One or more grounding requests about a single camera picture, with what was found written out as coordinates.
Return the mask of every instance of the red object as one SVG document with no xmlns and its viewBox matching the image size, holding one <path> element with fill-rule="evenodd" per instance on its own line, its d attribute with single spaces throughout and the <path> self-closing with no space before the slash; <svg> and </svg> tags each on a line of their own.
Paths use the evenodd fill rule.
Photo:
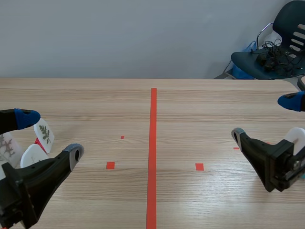
<svg viewBox="0 0 305 229">
<path fill-rule="evenodd" d="M 151 90 L 146 229 L 157 229 L 157 88 Z"/>
<path fill-rule="evenodd" d="M 196 170 L 198 171 L 204 171 L 203 163 L 196 163 Z"/>
<path fill-rule="evenodd" d="M 115 162 L 107 162 L 106 169 L 114 169 L 114 167 L 115 167 Z"/>
<path fill-rule="evenodd" d="M 38 140 L 38 138 L 36 138 L 35 144 L 39 145 L 39 146 L 43 149 L 43 151 L 44 151 L 45 153 L 47 153 L 47 152 L 45 151 L 45 149 L 43 148 L 42 144 L 40 143 L 40 141 Z"/>
</svg>

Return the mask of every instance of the chair seat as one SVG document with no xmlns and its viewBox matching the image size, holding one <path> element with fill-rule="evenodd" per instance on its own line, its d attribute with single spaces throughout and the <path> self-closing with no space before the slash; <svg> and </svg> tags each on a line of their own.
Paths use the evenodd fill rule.
<svg viewBox="0 0 305 229">
<path fill-rule="evenodd" d="M 255 51 L 255 53 L 262 53 L 262 52 L 264 52 L 264 49 Z M 267 72 L 264 70 L 264 66 L 261 66 L 259 63 L 255 61 L 256 58 L 257 55 L 252 54 L 251 52 L 234 52 L 231 55 L 231 60 L 237 67 L 239 67 L 245 73 L 253 76 L 255 79 L 258 80 L 287 79 L 305 73 L 305 67 L 303 67 L 303 69 L 294 69 L 294 75 L 287 77 L 284 75 L 277 74 L 276 71 Z"/>
</svg>

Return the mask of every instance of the chair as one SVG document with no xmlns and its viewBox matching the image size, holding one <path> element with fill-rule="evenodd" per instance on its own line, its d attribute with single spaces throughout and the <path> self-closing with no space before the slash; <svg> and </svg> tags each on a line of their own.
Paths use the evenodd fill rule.
<svg viewBox="0 0 305 229">
<path fill-rule="evenodd" d="M 290 51 L 305 49 L 305 1 L 296 0 L 286 4 L 278 13 L 274 23 L 268 24 L 257 35 L 257 49 L 259 36 L 270 25 L 273 25 L 273 30 L 282 37 L 282 44 L 280 46 L 281 49 Z M 264 52 L 264 49 L 257 50 L 254 53 L 262 52 Z M 255 79 L 286 79 L 300 76 L 305 73 L 305 52 L 298 52 L 295 54 L 297 56 L 296 62 L 300 60 L 300 63 L 298 64 L 300 69 L 294 69 L 293 75 L 290 76 L 279 75 L 275 71 L 265 71 L 264 66 L 261 66 L 255 61 L 257 55 L 252 54 L 251 52 L 234 52 L 231 56 L 231 60 L 237 67 L 247 74 L 253 76 Z"/>
</svg>

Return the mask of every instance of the white disc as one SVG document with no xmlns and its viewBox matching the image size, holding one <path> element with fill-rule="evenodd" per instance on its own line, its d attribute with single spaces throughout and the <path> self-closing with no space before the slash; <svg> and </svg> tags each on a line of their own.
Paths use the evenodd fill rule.
<svg viewBox="0 0 305 229">
<path fill-rule="evenodd" d="M 43 149 L 37 145 L 30 145 L 29 148 L 24 152 L 20 161 L 20 167 L 25 168 L 30 165 L 35 164 L 36 162 L 48 159 L 49 157 L 43 151 Z"/>
</svg>

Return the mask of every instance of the leaf print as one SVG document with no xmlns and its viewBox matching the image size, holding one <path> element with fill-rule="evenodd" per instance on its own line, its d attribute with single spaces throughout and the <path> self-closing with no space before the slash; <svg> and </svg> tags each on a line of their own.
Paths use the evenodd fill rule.
<svg viewBox="0 0 305 229">
<path fill-rule="evenodd" d="M 43 140 L 47 140 L 47 144 L 50 142 L 51 143 L 51 140 L 49 139 L 50 137 L 50 130 L 47 131 L 47 127 L 46 126 L 42 126 L 42 125 L 39 125 L 39 129 L 41 130 L 42 134 L 44 135 L 43 136 Z"/>
</svg>

